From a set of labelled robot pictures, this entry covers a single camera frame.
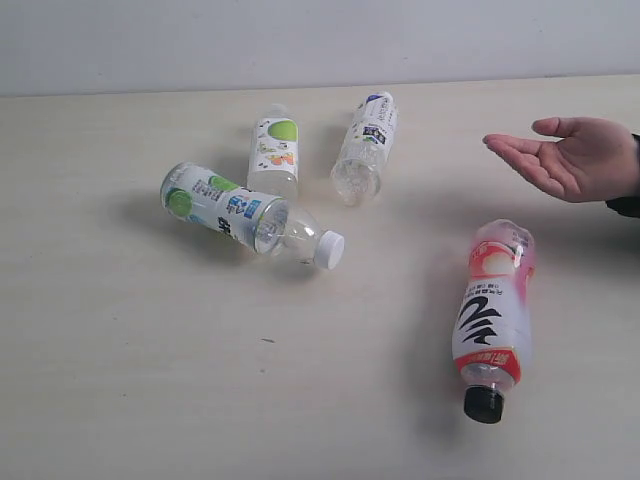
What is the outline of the person's open hand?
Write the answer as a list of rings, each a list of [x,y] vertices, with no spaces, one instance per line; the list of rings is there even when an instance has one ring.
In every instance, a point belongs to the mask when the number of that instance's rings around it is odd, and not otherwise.
[[[532,124],[542,139],[488,134],[483,143],[540,191],[570,203],[599,202],[604,162],[616,144],[609,130],[612,123],[590,117],[545,118]]]

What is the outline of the dark jacket sleeve forearm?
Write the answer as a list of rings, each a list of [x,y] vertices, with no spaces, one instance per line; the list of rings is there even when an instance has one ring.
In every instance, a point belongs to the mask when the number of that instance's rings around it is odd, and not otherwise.
[[[639,137],[625,127],[612,123],[616,140],[604,162],[604,186],[601,201],[618,214],[639,217]]]

